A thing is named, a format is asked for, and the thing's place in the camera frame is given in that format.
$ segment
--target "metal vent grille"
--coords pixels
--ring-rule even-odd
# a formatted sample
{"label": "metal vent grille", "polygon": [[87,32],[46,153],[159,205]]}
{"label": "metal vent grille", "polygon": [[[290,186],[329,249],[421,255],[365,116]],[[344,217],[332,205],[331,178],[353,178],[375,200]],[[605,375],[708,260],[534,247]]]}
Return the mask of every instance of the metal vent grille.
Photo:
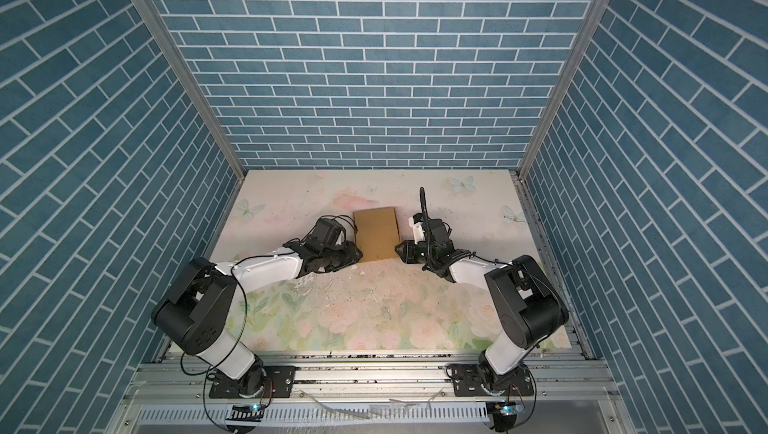
{"label": "metal vent grille", "polygon": [[[208,414],[217,422],[224,422],[230,406],[209,406]],[[146,425],[166,424],[209,424],[203,405],[153,405],[143,406],[139,423]]]}
{"label": "metal vent grille", "polygon": [[[210,416],[219,423],[229,417],[239,417],[241,414],[232,412],[232,407],[212,406],[208,409]],[[365,424],[383,422],[487,422],[488,413],[483,402],[432,402],[431,408],[426,403],[416,406],[403,405],[399,402],[388,403],[342,403],[326,404],[336,412],[330,412],[312,402],[298,402],[289,405],[273,405],[264,411],[260,422],[230,421],[232,425],[242,426],[339,426],[345,424]],[[210,423],[205,416],[202,405],[167,405],[145,406],[139,421],[145,425],[191,424],[205,425]]]}

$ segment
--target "brick wallpaper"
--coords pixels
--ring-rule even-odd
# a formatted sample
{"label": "brick wallpaper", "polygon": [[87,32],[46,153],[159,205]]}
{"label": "brick wallpaper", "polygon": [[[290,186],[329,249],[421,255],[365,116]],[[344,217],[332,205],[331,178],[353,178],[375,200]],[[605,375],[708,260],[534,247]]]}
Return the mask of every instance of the brick wallpaper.
{"label": "brick wallpaper", "polygon": [[155,0],[250,168],[522,158],[590,0]]}
{"label": "brick wallpaper", "polygon": [[0,0],[0,432],[103,429],[234,178],[129,0]]}
{"label": "brick wallpaper", "polygon": [[768,0],[611,0],[529,185],[639,432],[768,432]]}

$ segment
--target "table surface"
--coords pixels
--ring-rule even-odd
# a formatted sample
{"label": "table surface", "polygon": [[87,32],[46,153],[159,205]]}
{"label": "table surface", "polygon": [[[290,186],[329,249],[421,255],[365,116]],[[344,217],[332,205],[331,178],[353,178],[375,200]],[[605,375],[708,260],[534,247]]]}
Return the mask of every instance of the table surface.
{"label": "table surface", "polygon": [[[427,194],[456,247],[487,258],[538,259],[507,171],[249,171],[211,260],[272,251],[302,237],[321,215],[392,206],[403,239]],[[501,331],[490,295],[456,285],[399,258],[312,274],[249,293],[242,341],[259,351],[482,350]],[[244,302],[236,295],[227,327],[236,335]],[[567,348],[565,329],[542,345]]]}

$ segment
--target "black mounting plate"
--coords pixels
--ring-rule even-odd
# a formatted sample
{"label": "black mounting plate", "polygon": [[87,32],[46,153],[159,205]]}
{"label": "black mounting plate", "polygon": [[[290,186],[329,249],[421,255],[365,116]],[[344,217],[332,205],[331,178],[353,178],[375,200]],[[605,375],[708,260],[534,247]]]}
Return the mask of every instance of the black mounting plate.
{"label": "black mounting plate", "polygon": [[[476,396],[490,396],[486,392],[478,375],[477,364],[451,364],[447,367],[448,375],[453,379],[453,395],[456,397],[476,397]],[[520,396],[533,396],[533,382],[531,381],[531,375],[528,370],[518,369],[513,374],[510,384],[514,384],[519,390]],[[512,388],[512,392],[509,392],[509,387],[503,391],[499,396],[506,396],[510,394],[511,397],[517,396],[518,391]]]}
{"label": "black mounting plate", "polygon": [[[273,399],[290,397],[290,392],[293,389],[293,377],[296,375],[296,368],[294,366],[264,366],[264,371],[266,372],[266,379],[272,380]],[[211,383],[210,392],[208,393],[209,399],[247,399],[237,395],[237,390],[235,388],[236,382],[222,372],[219,372],[218,370],[209,372],[207,376],[208,381]],[[268,394],[269,391],[264,394],[264,400],[269,398]]]}

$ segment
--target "brown cardboard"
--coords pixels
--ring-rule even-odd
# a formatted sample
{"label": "brown cardboard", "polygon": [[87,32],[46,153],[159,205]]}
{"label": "brown cardboard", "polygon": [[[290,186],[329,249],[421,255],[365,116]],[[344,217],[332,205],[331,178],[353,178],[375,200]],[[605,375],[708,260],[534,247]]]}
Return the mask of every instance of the brown cardboard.
{"label": "brown cardboard", "polygon": [[397,257],[395,246],[400,244],[400,231],[394,208],[355,211],[352,217],[357,225],[355,243],[362,251],[361,263]]}

